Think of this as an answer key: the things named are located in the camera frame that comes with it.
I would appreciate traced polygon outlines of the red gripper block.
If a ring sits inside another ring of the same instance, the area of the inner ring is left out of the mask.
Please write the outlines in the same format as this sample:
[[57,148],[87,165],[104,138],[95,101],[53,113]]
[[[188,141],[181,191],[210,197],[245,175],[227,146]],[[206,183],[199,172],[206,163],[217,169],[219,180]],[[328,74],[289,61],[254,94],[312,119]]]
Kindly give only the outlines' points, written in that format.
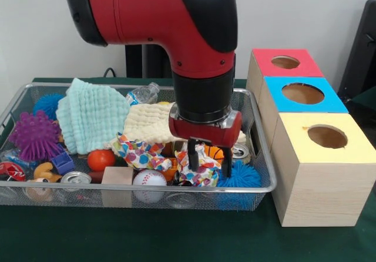
[[199,157],[196,152],[196,140],[211,143],[213,146],[222,147],[223,161],[221,172],[223,177],[231,177],[232,150],[237,142],[242,126],[241,113],[232,110],[228,117],[219,123],[192,123],[182,119],[178,111],[171,110],[169,114],[169,129],[173,136],[187,139],[187,152],[191,170],[199,167]]

